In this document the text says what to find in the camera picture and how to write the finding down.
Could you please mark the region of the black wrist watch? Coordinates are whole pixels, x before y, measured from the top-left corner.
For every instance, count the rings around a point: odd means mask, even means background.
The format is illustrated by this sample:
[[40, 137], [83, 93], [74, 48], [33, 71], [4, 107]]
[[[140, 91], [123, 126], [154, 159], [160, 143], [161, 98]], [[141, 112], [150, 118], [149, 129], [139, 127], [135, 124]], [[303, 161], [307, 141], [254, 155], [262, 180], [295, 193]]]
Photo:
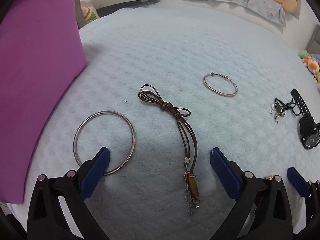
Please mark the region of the black wrist watch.
[[305, 101], [295, 88], [291, 91], [291, 95], [302, 115], [299, 120], [302, 145], [307, 150], [312, 149], [319, 145], [319, 123], [315, 123]]

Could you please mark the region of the large silver bangle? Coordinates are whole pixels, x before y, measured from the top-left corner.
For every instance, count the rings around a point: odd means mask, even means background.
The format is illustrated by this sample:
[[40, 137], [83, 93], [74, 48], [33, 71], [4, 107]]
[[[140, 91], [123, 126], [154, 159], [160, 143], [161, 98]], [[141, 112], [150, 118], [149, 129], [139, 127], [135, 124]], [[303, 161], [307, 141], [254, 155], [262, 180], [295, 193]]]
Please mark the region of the large silver bangle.
[[136, 133], [131, 121], [116, 111], [99, 111], [87, 117], [73, 138], [73, 157], [78, 166], [95, 158], [98, 152], [107, 151], [103, 157], [106, 168], [103, 176], [121, 170], [132, 158], [136, 148]]

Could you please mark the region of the small plush toys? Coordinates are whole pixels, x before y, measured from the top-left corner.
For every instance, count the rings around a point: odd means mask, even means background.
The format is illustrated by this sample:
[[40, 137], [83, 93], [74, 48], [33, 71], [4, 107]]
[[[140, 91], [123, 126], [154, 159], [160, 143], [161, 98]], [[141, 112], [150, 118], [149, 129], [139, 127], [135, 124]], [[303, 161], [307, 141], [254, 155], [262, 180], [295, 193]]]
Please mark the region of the small plush toys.
[[299, 51], [298, 56], [301, 58], [304, 66], [306, 66], [319, 85], [319, 62], [306, 50]]

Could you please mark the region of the small silver bangle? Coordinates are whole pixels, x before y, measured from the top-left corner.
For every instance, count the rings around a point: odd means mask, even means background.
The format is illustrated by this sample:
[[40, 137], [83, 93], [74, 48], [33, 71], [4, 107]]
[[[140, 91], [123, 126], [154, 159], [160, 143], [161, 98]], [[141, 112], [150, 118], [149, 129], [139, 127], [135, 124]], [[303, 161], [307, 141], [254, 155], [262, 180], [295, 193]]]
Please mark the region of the small silver bangle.
[[203, 77], [204, 86], [211, 92], [223, 96], [234, 97], [238, 93], [237, 84], [227, 75], [211, 72]]

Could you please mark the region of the grey headboard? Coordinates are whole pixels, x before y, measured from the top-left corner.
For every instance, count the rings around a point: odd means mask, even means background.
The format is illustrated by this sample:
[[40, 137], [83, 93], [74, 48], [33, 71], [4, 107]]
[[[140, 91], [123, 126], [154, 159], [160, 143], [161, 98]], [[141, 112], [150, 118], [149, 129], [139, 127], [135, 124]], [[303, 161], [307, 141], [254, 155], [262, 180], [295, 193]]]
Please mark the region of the grey headboard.
[[306, 46], [306, 51], [309, 54], [319, 54], [320, 53], [320, 25], [316, 25], [311, 38]]

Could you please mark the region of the purple plastic tub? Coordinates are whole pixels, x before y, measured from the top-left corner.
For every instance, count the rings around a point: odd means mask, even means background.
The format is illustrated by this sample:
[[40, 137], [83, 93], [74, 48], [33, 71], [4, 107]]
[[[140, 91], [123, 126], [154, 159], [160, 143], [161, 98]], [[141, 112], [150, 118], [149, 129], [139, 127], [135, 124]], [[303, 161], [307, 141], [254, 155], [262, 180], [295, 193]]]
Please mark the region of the purple plastic tub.
[[85, 65], [74, 0], [1, 3], [1, 201], [23, 202], [39, 136]]

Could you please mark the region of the light blue bed blanket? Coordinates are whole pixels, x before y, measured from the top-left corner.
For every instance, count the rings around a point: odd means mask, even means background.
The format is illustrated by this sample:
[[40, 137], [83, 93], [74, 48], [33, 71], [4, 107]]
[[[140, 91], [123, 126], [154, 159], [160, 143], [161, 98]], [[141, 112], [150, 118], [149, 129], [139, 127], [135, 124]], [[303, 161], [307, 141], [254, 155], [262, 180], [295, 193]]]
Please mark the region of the light blue bed blanket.
[[[209, 239], [234, 205], [209, 163], [214, 147], [259, 178], [295, 167], [319, 179], [319, 148], [302, 146], [298, 118], [270, 113], [295, 88], [319, 120], [317, 83], [277, 35], [223, 12], [158, 3], [102, 17], [80, 36], [87, 66], [42, 133], [24, 203], [10, 205], [22, 225], [37, 177], [77, 169], [73, 137], [98, 111], [125, 115], [137, 139], [130, 161], [86, 200], [111, 239]], [[232, 79], [236, 96], [207, 89], [211, 72]]]

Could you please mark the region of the grey chair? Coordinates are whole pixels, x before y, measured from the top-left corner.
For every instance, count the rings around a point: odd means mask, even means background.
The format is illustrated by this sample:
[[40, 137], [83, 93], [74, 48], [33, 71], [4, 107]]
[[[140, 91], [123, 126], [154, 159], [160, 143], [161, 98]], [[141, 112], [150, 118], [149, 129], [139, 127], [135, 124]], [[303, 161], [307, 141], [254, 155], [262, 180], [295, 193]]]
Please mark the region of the grey chair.
[[74, 0], [74, 3], [75, 3], [75, 18], [76, 18], [77, 26], [78, 26], [78, 29], [81, 29], [86, 25], [86, 21], [82, 14], [80, 0]]

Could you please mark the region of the white plastic bag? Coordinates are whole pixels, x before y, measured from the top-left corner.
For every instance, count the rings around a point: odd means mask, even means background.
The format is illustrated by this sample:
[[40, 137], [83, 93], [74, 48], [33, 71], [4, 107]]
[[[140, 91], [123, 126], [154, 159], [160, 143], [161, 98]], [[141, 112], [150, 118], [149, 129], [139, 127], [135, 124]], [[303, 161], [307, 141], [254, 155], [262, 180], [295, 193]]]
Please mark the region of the white plastic bag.
[[99, 19], [99, 15], [93, 5], [93, 0], [80, 0], [83, 17], [87, 23]]

